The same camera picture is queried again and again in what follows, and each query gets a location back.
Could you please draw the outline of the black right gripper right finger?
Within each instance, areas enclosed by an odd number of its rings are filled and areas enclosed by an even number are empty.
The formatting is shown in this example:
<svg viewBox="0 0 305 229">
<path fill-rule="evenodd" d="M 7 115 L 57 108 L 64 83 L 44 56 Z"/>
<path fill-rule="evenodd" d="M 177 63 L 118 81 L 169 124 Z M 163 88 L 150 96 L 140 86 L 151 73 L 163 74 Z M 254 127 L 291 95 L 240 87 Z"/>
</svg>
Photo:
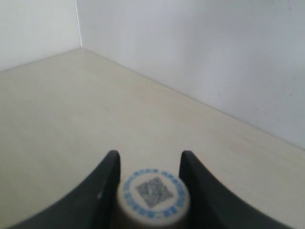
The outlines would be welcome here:
<svg viewBox="0 0 305 229">
<path fill-rule="evenodd" d="M 192 151 L 182 152 L 179 178 L 190 193 L 191 229 L 285 229 L 223 185 Z"/>
</svg>

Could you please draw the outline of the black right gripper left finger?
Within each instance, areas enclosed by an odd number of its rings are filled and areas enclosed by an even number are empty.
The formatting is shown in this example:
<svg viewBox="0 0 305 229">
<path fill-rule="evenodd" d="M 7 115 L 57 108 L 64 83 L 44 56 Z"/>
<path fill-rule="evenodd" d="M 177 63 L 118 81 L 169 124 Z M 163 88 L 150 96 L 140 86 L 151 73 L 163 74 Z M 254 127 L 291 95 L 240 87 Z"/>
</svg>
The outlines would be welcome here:
<svg viewBox="0 0 305 229">
<path fill-rule="evenodd" d="M 111 150 L 74 190 L 12 228 L 108 229 L 120 179 L 120 154 Z"/>
</svg>

